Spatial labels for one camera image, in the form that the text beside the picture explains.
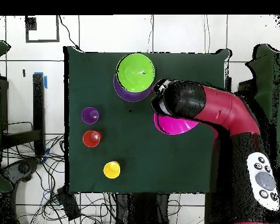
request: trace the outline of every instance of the dark green table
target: dark green table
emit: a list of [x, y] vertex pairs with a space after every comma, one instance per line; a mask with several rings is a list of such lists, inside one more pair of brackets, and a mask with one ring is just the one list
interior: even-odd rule
[[[126, 53], [78, 52], [69, 54], [69, 190], [115, 193], [205, 193], [209, 191], [214, 133], [199, 124], [183, 135], [168, 136], [153, 123], [152, 94], [130, 103], [113, 88], [116, 65]], [[217, 54], [147, 53], [161, 78], [208, 82], [224, 87], [224, 61], [229, 50]], [[85, 107], [95, 107], [100, 120], [87, 125]], [[99, 145], [87, 148], [83, 134], [97, 130]], [[110, 180], [104, 165], [116, 160], [121, 174]]]

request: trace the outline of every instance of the magenta bowl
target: magenta bowl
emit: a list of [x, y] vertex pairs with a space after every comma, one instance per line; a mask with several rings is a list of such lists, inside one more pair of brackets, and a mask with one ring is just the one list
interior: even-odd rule
[[153, 121], [156, 128], [163, 134], [179, 135], [190, 131], [198, 122], [192, 120], [184, 120], [183, 118], [171, 118], [169, 116], [160, 116], [156, 113], [153, 115]]

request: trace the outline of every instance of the purple cup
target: purple cup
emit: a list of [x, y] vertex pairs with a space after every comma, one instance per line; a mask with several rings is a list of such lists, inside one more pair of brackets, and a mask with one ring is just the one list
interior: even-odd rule
[[87, 124], [94, 124], [100, 118], [100, 113], [94, 107], [87, 107], [82, 111], [82, 120]]
[[117, 81], [116, 75], [114, 75], [113, 78], [113, 86], [115, 89], [116, 94], [118, 94], [119, 97], [121, 97], [123, 100], [126, 100], [127, 102], [139, 102], [140, 100], [143, 100], [146, 98], [150, 92], [152, 91], [152, 84], [149, 86], [149, 88], [145, 89], [142, 92], [139, 93], [132, 93], [127, 90], [125, 90], [122, 86], [120, 86], [119, 82]]

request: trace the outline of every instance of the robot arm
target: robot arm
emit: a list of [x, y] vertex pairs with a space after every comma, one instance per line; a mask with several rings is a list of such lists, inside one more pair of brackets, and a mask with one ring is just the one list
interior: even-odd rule
[[157, 114], [220, 125], [229, 133], [219, 160], [208, 224], [275, 223], [280, 199], [260, 129], [248, 105], [232, 93], [195, 82], [161, 79], [153, 88]]
[[230, 136], [245, 132], [260, 135], [254, 114], [229, 92], [168, 79], [158, 81], [154, 91], [157, 97], [152, 100], [152, 108], [158, 114], [218, 124]]

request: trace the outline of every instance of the green bowl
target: green bowl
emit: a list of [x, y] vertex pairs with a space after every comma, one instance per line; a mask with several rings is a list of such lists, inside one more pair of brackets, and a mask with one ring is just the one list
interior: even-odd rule
[[118, 63], [116, 76], [125, 90], [139, 93], [152, 84], [155, 78], [155, 68], [147, 56], [132, 53], [122, 58]]

